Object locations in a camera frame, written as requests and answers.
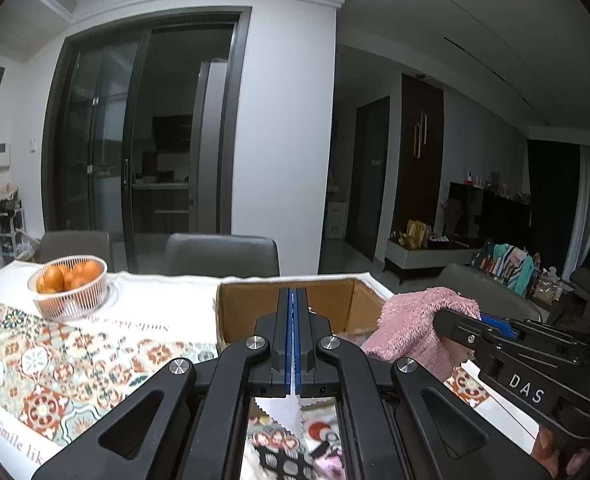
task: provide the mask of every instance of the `floor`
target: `floor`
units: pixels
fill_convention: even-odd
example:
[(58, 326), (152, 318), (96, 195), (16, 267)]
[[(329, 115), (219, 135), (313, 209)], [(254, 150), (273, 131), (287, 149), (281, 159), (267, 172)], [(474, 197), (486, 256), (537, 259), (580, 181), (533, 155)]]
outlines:
[[(160, 274), (164, 263), (164, 252), (168, 233), (138, 233), (135, 234), (135, 245), (137, 250), (137, 265), (139, 274)], [(124, 242), (113, 242), (113, 259), (115, 270), (128, 270), (126, 264), (126, 249)]]
[(345, 241), (322, 240), (322, 248), (319, 254), (319, 273), (345, 274), (353, 272), (370, 272), (373, 278), (394, 294), (424, 290), (430, 287), (434, 280), (433, 273), (429, 271), (427, 276), (408, 278), (400, 285), (399, 278), (390, 270), (382, 272), (380, 265), (371, 262)]

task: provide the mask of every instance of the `patterned tablecloth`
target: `patterned tablecloth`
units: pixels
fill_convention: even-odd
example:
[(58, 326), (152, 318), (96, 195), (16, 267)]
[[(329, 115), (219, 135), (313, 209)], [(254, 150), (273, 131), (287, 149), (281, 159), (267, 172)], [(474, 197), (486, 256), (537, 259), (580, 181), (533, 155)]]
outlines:
[(213, 343), (91, 333), (0, 303), (0, 406), (60, 446), (170, 359), (216, 355)]
[[(168, 360), (184, 356), (199, 362), (215, 357), (217, 286), (238, 281), (110, 274), (108, 298), (101, 309), (85, 319), (61, 324), (38, 316), (26, 287), (36, 268), (36, 264), (14, 262), (0, 270), (0, 462), (18, 480), (29, 480), (38, 466)], [(350, 276), (384, 299), (392, 295), (369, 274)], [(448, 386), (530, 452), (536, 423), (480, 383), (478, 372), (467, 362)]]

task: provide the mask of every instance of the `white wire basket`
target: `white wire basket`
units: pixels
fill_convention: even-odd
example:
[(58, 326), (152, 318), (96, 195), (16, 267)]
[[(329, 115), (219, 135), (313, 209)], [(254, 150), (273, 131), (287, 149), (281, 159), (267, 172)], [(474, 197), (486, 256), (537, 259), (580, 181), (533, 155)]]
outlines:
[[(89, 260), (96, 261), (102, 268), (102, 273), (79, 288), (69, 290), (67, 292), (59, 292), (57, 294), (38, 294), (36, 283), (40, 276), (43, 276), (50, 266), (66, 265), (70, 269), (76, 264), (83, 264)], [(45, 319), (53, 321), (70, 321), (78, 319), (83, 316), (88, 316), (90, 313), (97, 310), (106, 299), (108, 292), (106, 284), (106, 272), (108, 266), (106, 262), (97, 256), (89, 254), (81, 256), (65, 256), (57, 258), (47, 264), (44, 264), (28, 279), (28, 289), (35, 293), (33, 299), (40, 314)]]

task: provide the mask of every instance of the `gold door handle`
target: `gold door handle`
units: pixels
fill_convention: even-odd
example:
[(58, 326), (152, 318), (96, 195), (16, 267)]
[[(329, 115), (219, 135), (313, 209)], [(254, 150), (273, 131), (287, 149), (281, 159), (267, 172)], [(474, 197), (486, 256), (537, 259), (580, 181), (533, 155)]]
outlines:
[(422, 112), (422, 123), (424, 124), (424, 146), (426, 145), (426, 140), (428, 139), (428, 114), (426, 112)]
[(413, 150), (412, 150), (412, 154), (415, 155), (415, 158), (420, 158), (422, 156), (422, 125), (419, 123), (415, 123), (415, 138), (417, 138), (417, 129), (419, 129), (419, 139), (417, 139), (417, 154), (415, 155), (415, 150), (414, 150), (414, 141), (412, 144)]

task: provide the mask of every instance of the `air vent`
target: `air vent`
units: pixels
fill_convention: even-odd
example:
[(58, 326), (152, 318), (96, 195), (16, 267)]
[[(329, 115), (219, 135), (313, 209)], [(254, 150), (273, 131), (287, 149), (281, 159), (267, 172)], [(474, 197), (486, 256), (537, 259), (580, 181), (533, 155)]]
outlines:
[[(447, 38), (446, 36), (444, 36), (444, 40), (446, 40), (450, 44), (456, 46), (459, 50), (461, 50), (462, 52), (464, 52), (465, 54), (467, 54), (468, 56), (470, 56), (471, 58), (473, 58), (476, 62), (478, 62), (486, 70), (488, 70), (489, 72), (492, 72), (492, 74), (495, 77), (499, 78), (502, 82), (506, 83), (512, 89), (512, 91), (515, 92), (515, 94), (517, 94), (521, 98), (521, 100), (524, 101), (531, 108), (531, 110), (534, 111), (534, 113), (536, 113), (538, 116), (541, 117), (541, 114), (535, 109), (535, 107), (532, 104), (530, 104), (526, 100), (526, 98), (521, 94), (521, 92), (519, 90), (517, 90), (517, 88), (515, 86), (513, 86), (511, 83), (509, 83), (508, 81), (506, 81), (502, 76), (500, 76), (497, 72), (495, 72), (495, 70), (493, 70), (492, 68), (490, 68), (490, 66), (488, 66), (481, 59), (479, 59), (475, 54), (472, 54), (471, 52), (467, 51), (463, 46), (461, 46), (460, 44), (455, 43), (453, 40), (451, 40), (450, 38)], [(545, 121), (545, 120), (544, 120), (544, 124), (546, 126), (548, 126), (548, 122)]]

